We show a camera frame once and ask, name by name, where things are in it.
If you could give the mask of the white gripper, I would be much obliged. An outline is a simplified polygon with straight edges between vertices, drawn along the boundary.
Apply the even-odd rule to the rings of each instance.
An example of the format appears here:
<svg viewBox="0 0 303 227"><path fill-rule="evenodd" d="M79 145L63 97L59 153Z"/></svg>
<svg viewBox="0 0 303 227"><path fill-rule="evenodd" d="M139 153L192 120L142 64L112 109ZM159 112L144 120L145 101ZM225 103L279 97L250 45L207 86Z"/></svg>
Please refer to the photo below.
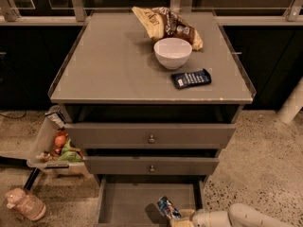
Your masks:
<svg viewBox="0 0 303 227"><path fill-rule="evenodd" d="M179 213L181 218L171 219L170 227L211 227L210 214L204 210L180 209Z"/></svg>

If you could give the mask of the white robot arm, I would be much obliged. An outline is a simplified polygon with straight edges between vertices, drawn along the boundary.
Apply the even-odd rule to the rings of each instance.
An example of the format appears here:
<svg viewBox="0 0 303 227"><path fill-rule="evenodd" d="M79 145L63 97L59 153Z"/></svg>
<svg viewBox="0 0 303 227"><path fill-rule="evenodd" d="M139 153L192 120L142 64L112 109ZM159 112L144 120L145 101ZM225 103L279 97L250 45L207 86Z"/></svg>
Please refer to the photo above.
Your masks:
<svg viewBox="0 0 303 227"><path fill-rule="evenodd" d="M180 213L181 218L169 221L170 227L294 227L243 203L234 203L227 211L182 209Z"/></svg>

